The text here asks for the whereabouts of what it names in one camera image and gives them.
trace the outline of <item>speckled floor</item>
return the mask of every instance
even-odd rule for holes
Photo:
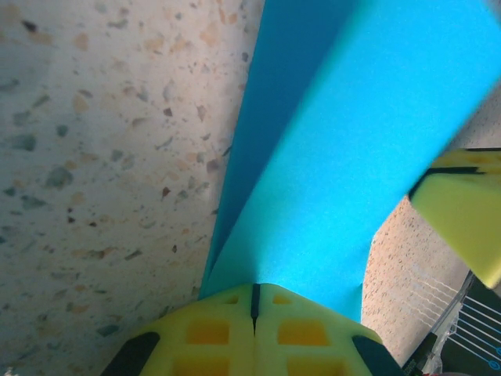
[[[0,0],[0,371],[98,374],[196,297],[262,6]],[[457,146],[501,145],[500,97]],[[409,292],[465,274],[403,201],[364,324],[403,361],[427,329]]]

